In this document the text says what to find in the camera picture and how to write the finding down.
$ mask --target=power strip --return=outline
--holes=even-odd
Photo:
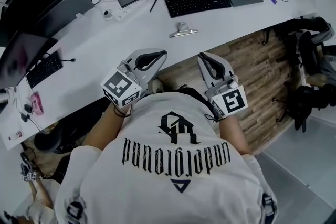
[[[128,5],[125,8],[116,8],[112,9],[112,15],[117,20],[123,20],[125,17],[127,17],[129,14],[134,13],[138,10],[140,10],[142,7],[145,6],[146,0],[139,0],[137,2],[134,2],[131,5]]]

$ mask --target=black keyboard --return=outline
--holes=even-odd
[[[172,18],[211,9],[229,8],[230,0],[165,0]]]
[[[30,87],[35,87],[62,67],[63,65],[59,58],[59,54],[55,51],[27,74],[27,80]]]

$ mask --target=metal clip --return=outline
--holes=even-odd
[[[170,38],[172,37],[182,37],[190,34],[197,33],[198,30],[191,30],[189,29],[189,25],[187,23],[178,23],[177,25],[178,31],[169,35]]]

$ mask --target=shoe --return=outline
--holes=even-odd
[[[163,85],[161,80],[159,79],[154,79],[152,81],[152,92],[153,93],[160,93],[163,92]]]

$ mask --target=white desk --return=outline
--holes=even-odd
[[[45,114],[33,115],[33,121],[45,128],[85,105],[103,97],[100,82],[108,70],[116,67],[133,51],[141,48],[161,48],[168,52],[163,66],[168,67],[184,59],[236,38],[269,26],[314,13],[312,0],[289,0],[274,5],[271,0],[242,7],[211,10],[171,19],[164,0],[158,0],[152,13],[147,6],[123,21],[105,21],[101,5],[88,11],[57,34],[58,44],[51,50],[61,50],[64,59],[75,57],[76,62],[64,62],[64,68],[34,88],[38,91]],[[169,38],[176,31],[176,23],[187,22],[199,33]],[[25,80],[18,86],[18,108],[32,94]],[[23,137],[9,141],[8,136],[21,130]],[[0,134],[10,149],[37,133],[31,123],[24,123],[14,105],[8,105],[0,115]]]

